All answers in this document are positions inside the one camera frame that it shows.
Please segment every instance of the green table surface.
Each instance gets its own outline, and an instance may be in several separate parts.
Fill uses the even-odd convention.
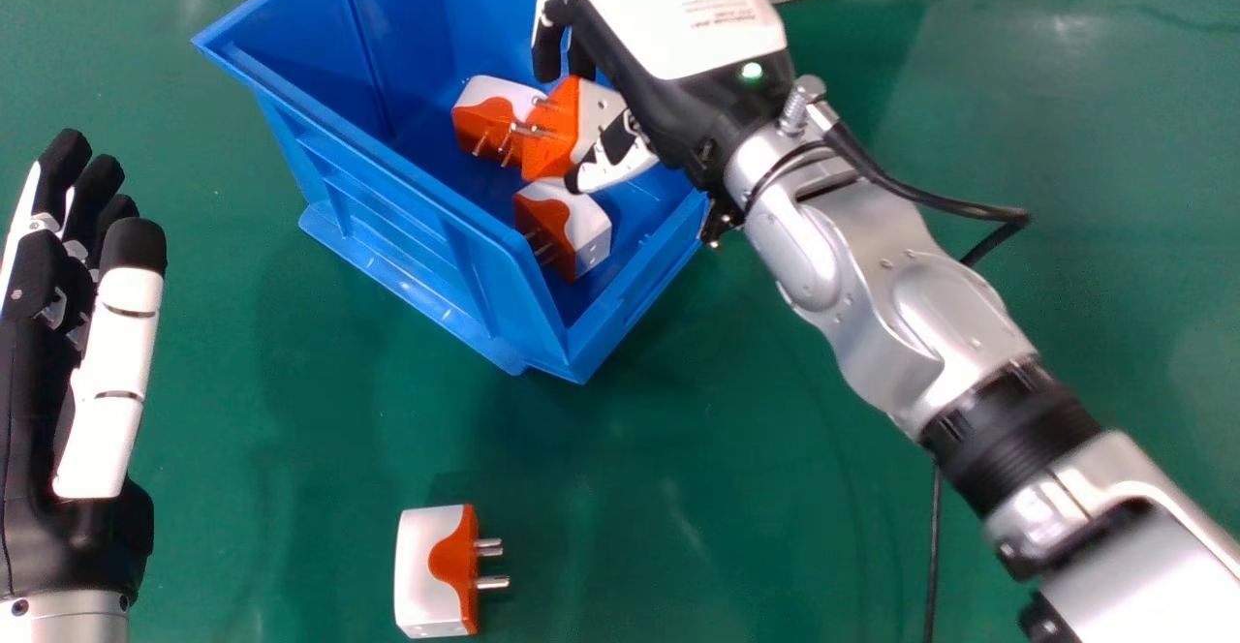
[[[5,198],[78,126],[170,235],[136,643],[402,641],[397,517],[456,502],[508,550],[486,641],[919,639],[930,465],[743,238],[697,255],[589,385],[510,378],[298,230],[252,97],[188,41],[239,2],[0,0]],[[1240,0],[785,16],[895,175],[1034,211],[983,274],[1099,418],[1240,529]],[[951,250],[978,237],[931,224]],[[940,639],[1017,641],[1027,587],[945,510]]]

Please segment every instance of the robotic hand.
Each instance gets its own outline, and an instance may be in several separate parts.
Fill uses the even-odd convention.
[[[1028,216],[892,178],[795,78],[769,0],[538,0],[539,82],[595,69],[629,109],[570,172],[606,188],[655,161],[712,198],[702,240],[743,228],[859,396],[921,445],[983,520],[1038,642],[1240,639],[1240,545],[1056,382],[970,269]],[[951,259],[918,204],[1002,221]]]
[[[166,266],[114,157],[61,131],[0,264],[0,641],[124,643],[154,540],[126,476]]]

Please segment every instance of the screw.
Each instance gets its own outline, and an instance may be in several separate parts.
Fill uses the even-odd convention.
[[[789,92],[787,102],[784,104],[784,113],[780,113],[779,116],[781,135],[801,136],[801,133],[805,131],[805,123],[808,121],[806,109],[813,102],[822,99],[826,93],[827,84],[813,74],[807,73],[805,77],[797,78],[796,83],[792,84],[792,92]]]

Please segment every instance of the green indicator light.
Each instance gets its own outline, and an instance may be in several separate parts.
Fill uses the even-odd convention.
[[[758,62],[745,62],[745,66],[740,68],[740,78],[745,82],[758,82],[763,77],[763,66]]]

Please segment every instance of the blue bin wall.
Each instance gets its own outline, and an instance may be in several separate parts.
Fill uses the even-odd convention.
[[[534,0],[250,0],[195,42],[257,93],[300,223],[511,374],[583,383],[697,249],[704,212],[656,167],[596,196],[611,258],[568,285],[512,228],[518,171],[460,152],[477,73],[533,83]]]

